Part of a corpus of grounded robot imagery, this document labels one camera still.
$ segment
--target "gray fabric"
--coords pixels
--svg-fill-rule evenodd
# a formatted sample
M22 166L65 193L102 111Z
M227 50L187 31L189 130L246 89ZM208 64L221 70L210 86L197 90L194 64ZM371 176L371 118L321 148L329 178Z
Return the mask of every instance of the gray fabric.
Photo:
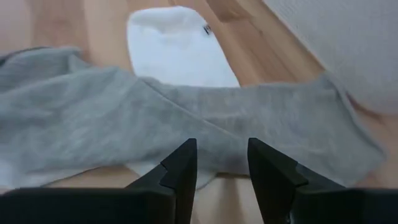
M79 55L35 49L3 58L0 167L10 171L0 172L0 185L42 185L115 164L145 172L188 138L198 140L198 186L216 172L248 174L250 137L345 186L384 158L326 75L306 84L171 86ZM51 177L26 180L40 173Z

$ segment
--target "wooden floor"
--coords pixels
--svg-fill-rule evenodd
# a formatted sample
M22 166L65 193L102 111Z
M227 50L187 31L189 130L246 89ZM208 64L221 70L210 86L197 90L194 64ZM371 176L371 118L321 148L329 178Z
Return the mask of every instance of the wooden floor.
M323 71L261 0L1 0L0 52L75 45L95 65L131 70L126 42L129 14L173 5L191 7L208 21L241 85L305 82ZM387 162L359 185L398 187L398 117L379 116L358 106L357 112L388 149ZM54 185L124 187L135 178L123 167L112 167ZM247 180L219 178L199 194L194 223L261 222Z

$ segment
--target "white fabric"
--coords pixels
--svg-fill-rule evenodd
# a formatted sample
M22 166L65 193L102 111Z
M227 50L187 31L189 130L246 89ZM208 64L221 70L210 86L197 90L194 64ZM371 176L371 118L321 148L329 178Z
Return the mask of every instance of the white fabric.
M398 1L263 1L356 101L398 113Z
M237 87L231 67L206 21L182 6L145 9L130 15L127 41L139 77L173 85Z

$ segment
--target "white sock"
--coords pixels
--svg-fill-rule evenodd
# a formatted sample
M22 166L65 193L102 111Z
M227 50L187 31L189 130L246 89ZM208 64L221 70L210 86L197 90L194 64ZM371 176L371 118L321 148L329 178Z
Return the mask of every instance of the white sock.
M214 33L193 9L134 12L127 23L127 41L139 77L173 85L239 86Z

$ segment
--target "gray sock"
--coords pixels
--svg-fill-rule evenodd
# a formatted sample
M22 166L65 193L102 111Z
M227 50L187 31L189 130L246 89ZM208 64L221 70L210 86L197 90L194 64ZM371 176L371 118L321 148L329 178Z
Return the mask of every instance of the gray sock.
M217 172L248 174L250 137L344 186L384 158L327 75L305 84L172 86L78 56L65 48L3 58L0 185L42 185L116 164L144 174L188 138L198 140L198 187Z

